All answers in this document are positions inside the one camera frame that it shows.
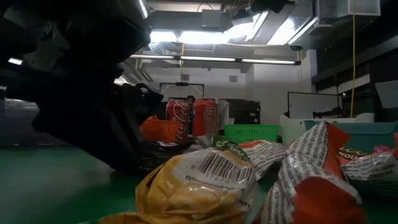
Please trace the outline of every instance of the coca-cola can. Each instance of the coca-cola can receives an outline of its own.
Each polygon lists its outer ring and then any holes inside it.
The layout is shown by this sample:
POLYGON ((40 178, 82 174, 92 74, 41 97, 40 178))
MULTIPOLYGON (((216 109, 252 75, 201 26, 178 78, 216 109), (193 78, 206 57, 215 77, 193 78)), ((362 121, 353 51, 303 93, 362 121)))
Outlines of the coca-cola can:
POLYGON ((183 141, 188 138, 188 103, 185 100, 169 100, 166 106, 169 121, 179 121, 176 140, 183 141))

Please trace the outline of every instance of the plastic bag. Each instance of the plastic bag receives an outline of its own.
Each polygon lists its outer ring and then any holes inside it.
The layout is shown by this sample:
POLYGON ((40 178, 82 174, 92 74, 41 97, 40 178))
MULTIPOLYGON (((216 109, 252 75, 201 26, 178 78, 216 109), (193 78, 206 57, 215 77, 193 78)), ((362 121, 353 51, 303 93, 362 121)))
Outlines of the plastic bag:
POLYGON ((349 136, 322 122, 294 141, 269 191, 261 223, 364 223, 358 192, 342 179, 338 149, 349 136))
POLYGON ((239 146, 248 156, 256 180, 261 179, 273 165, 280 165, 287 149, 283 144, 265 140, 241 143, 239 146))
POLYGON ((204 149, 175 156, 136 189, 137 213, 108 223, 244 223, 257 194, 251 166, 231 151, 204 149))
POLYGON ((396 149, 373 154, 354 149, 342 150, 345 150, 345 154, 339 153, 341 169, 352 186, 361 193, 398 198, 398 151, 396 149))

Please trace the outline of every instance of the orange bag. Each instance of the orange bag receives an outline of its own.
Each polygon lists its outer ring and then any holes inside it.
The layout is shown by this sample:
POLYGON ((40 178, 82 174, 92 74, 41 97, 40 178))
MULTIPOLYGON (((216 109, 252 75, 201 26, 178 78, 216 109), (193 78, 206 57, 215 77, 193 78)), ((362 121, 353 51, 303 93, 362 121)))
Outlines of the orange bag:
POLYGON ((349 136, 327 122, 294 141, 270 190, 262 223, 364 223, 358 192, 342 177, 338 149, 349 136))
POLYGON ((148 118, 140 126, 140 130, 145 141, 174 142, 179 125, 179 121, 162 121, 148 118))

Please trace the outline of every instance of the person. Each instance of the person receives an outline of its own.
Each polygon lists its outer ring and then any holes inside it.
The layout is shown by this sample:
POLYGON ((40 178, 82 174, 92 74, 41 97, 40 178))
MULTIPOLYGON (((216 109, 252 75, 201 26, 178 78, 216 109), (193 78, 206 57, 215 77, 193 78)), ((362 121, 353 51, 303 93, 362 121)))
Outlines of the person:
POLYGON ((192 95, 187 96, 188 103, 188 135, 193 134, 193 117, 195 116, 195 110, 193 109, 193 104, 195 103, 195 97, 192 95))

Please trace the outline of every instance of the whiteboard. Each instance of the whiteboard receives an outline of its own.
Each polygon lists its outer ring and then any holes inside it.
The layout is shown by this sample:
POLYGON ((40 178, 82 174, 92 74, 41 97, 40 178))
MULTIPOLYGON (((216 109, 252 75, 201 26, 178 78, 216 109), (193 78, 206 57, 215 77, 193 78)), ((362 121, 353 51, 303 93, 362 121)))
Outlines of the whiteboard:
POLYGON ((341 96, 316 93, 288 93, 290 119, 312 119, 312 113, 341 107, 341 96))
POLYGON ((384 109, 398 108, 398 80, 374 84, 384 109))

